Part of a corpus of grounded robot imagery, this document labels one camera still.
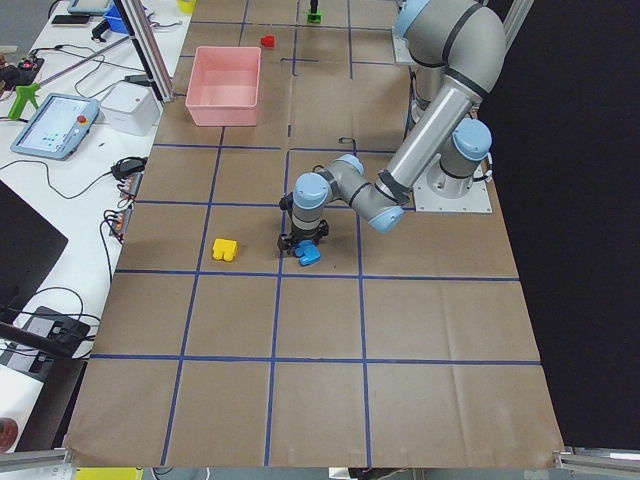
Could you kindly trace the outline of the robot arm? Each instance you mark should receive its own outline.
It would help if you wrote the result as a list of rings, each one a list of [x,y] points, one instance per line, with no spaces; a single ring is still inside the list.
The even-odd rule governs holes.
[[[441,67],[446,79],[481,103],[503,68],[506,35],[500,18],[477,1],[408,1],[393,33],[403,39],[411,58],[425,67]]]
[[[455,71],[444,76],[435,99],[426,108],[390,163],[369,182],[360,160],[344,154],[328,166],[300,175],[292,191],[279,202],[288,213],[291,231],[278,238],[278,249],[296,254],[329,234],[323,210],[342,201],[379,232],[392,230],[402,219],[414,184],[428,173],[430,189],[445,198],[460,198],[493,171],[476,177],[483,161],[491,162],[492,136],[481,121],[467,116],[487,91]]]

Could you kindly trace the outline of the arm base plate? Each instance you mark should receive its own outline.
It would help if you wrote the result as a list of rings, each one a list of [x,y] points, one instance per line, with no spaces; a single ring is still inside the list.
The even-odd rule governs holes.
[[[415,210],[420,213],[491,214],[485,180],[456,179],[435,166],[422,174],[413,187]]]

